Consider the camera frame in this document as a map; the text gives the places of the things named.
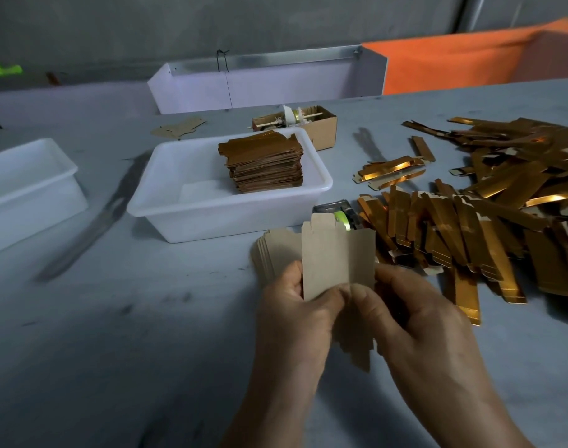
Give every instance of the black string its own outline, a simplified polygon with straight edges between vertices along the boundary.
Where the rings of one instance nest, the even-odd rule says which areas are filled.
[[[218,72],[219,72],[219,54],[222,54],[224,56],[224,62],[226,63],[226,70],[228,71],[228,73],[230,73],[230,69],[228,69],[228,59],[226,58],[226,53],[228,53],[230,50],[226,50],[225,52],[223,50],[216,50],[215,52],[215,60],[218,63]]]

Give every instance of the workbench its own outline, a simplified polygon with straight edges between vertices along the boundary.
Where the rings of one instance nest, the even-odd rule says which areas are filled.
[[[336,146],[320,152],[333,188],[320,203],[375,194],[352,175],[367,161],[413,151],[414,119],[450,129],[452,116],[568,125],[568,80],[319,101],[338,115]],[[278,107],[199,113],[187,138],[245,133]],[[87,211],[0,252],[0,447],[212,447],[244,394],[260,290],[249,249],[261,233],[165,242],[125,214],[58,278],[34,277],[100,212],[131,164],[163,140],[150,131],[191,114],[0,130],[0,150],[52,137],[78,165]],[[427,137],[437,162],[401,186],[429,190],[466,154]],[[522,276],[528,305],[481,283],[474,328],[493,381],[537,446],[568,447],[568,313]],[[333,346],[307,421],[307,447],[436,446],[404,404],[385,362],[369,375]]]

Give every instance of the wooden skewer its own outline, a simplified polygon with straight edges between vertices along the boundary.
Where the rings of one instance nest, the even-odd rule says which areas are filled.
[[[323,114],[323,113],[303,114],[303,118],[312,118],[313,116],[319,116],[320,114]],[[267,126],[269,126],[269,125],[279,124],[280,122],[282,122],[282,121],[267,122],[267,123],[265,123],[265,124],[259,124],[259,125],[257,125],[256,127],[257,127],[257,128],[260,128],[260,127],[267,127]]]

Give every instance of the small cardboard box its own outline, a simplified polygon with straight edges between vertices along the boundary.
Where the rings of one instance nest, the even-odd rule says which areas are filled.
[[[322,149],[327,149],[333,147],[336,144],[336,130],[338,129],[338,117],[325,110],[321,105],[314,105],[312,107],[303,107],[302,112],[307,114],[313,113],[323,113],[315,118],[311,118],[312,122],[308,124],[297,124],[297,127],[302,127],[307,131],[309,138],[311,139],[313,146],[318,151]],[[260,124],[267,124],[268,122],[273,122],[276,118],[284,119],[284,112],[268,114],[266,116],[260,116],[258,118],[253,118],[253,130],[259,132],[265,128],[257,127]]]

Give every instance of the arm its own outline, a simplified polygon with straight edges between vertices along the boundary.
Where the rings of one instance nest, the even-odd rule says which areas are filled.
[[[220,448],[298,448],[345,301],[333,288],[301,297],[302,264],[265,288],[257,315],[255,361],[243,403]]]
[[[467,317],[408,269],[377,265],[376,278],[410,314],[405,329],[379,295],[353,284],[352,299],[400,394],[442,448],[534,448],[493,388]]]

